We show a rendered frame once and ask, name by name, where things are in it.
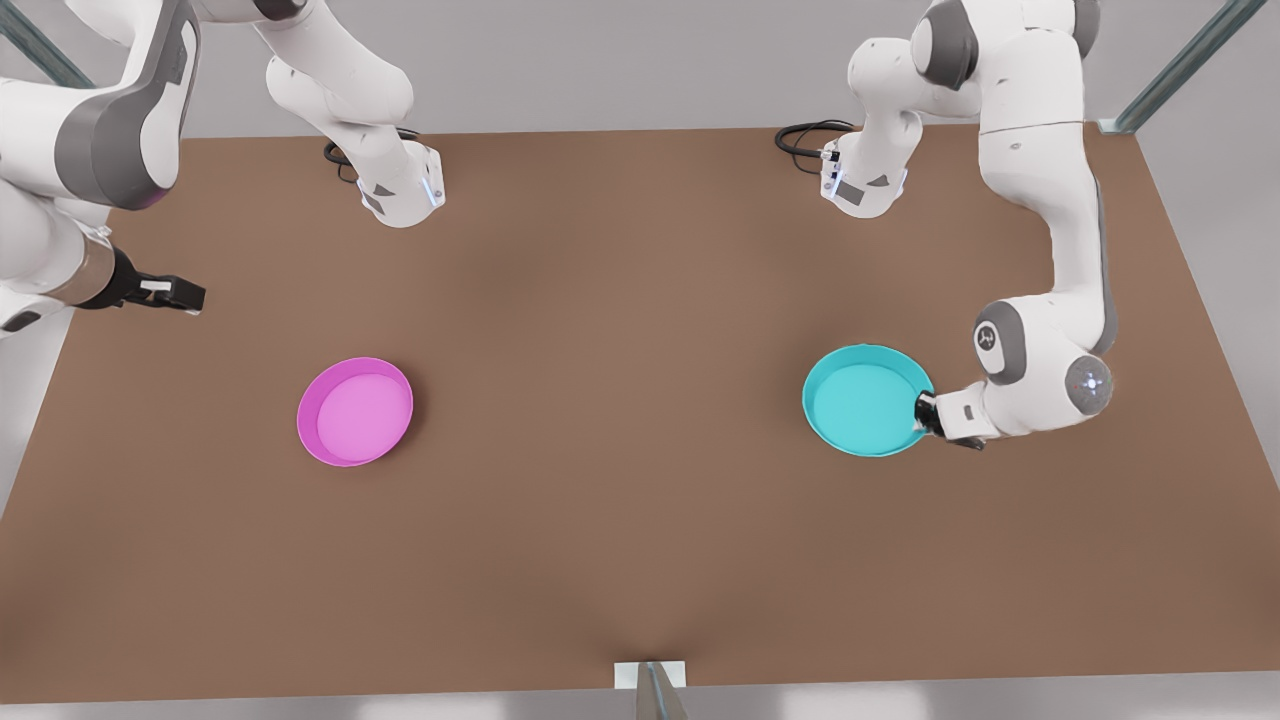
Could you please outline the blue plate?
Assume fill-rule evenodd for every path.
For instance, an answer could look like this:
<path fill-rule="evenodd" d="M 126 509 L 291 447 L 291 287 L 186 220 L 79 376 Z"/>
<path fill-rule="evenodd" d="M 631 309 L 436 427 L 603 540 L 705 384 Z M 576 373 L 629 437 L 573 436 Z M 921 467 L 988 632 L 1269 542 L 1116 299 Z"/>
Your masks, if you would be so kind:
<path fill-rule="evenodd" d="M 803 384 L 809 427 L 831 447 L 859 457 L 887 457 L 925 436 L 919 397 L 934 386 L 918 361 L 882 345 L 851 345 L 823 356 Z"/>

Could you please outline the pink plate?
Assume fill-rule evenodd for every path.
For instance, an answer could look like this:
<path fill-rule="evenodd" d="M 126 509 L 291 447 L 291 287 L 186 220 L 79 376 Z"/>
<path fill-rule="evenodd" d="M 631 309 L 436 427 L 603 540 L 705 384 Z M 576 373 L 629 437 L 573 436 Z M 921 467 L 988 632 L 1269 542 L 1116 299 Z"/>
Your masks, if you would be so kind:
<path fill-rule="evenodd" d="M 389 454 L 412 418 L 413 389 L 397 365 L 351 357 L 308 383 L 296 429 L 303 448 L 320 462 L 356 468 Z"/>

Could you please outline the silver frame post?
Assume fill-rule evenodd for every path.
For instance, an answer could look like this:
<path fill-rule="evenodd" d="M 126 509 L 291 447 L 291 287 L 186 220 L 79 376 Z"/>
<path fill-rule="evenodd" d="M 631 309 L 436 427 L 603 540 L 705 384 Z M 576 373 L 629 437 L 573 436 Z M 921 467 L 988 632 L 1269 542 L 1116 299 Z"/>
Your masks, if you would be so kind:
<path fill-rule="evenodd" d="M 68 88 L 93 88 L 93 82 L 14 3 L 0 0 L 0 37 L 45 77 Z"/>
<path fill-rule="evenodd" d="M 1224 0 L 1158 74 L 1115 118 L 1097 120 L 1102 135 L 1135 135 L 1268 0 Z"/>
<path fill-rule="evenodd" d="M 678 694 L 687 685 L 685 661 L 617 662 L 614 688 L 635 691 L 635 720 L 689 720 Z"/>

